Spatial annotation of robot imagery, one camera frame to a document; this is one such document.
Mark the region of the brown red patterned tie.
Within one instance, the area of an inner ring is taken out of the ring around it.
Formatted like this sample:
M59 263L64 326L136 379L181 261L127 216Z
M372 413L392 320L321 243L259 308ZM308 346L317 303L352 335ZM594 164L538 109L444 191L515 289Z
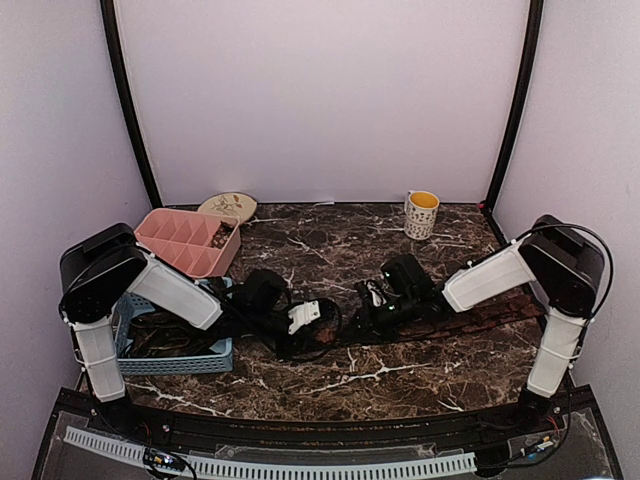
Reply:
M378 345L409 341L450 338L462 334L479 333L508 323L536 319L544 315L545 308L531 293L516 288L493 299L486 300L474 308L461 313L452 313L441 319L421 318L394 327L390 333L378 333L368 327L358 329L354 320L338 330L336 325L320 327L313 339L321 347L333 341L335 347L351 345Z

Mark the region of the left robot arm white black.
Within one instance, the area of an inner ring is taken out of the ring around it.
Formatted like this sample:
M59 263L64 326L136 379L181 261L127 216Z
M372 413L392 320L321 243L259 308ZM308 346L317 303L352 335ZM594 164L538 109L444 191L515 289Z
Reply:
M120 436L141 427L127 403L127 375L213 373L231 368L231 343L253 335L284 358L304 354L317 300L294 304L285 282L255 270L239 285L188 277L117 223L64 251L61 319L101 417Z

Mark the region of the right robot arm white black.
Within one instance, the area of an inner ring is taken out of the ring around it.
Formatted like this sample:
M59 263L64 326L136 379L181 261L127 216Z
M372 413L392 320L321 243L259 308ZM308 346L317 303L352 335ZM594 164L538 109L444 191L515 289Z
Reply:
M530 396L510 413L511 426L530 434L547 420L545 399L556 394L579 358L588 326L610 294L614 260L592 230L543 215L517 238L440 283L411 254L392 258L381 272L390 296L374 283L356 286L361 305L352 325L360 335L390 338L417 320L440 322L513 289L532 290L544 312L544 329L524 387Z

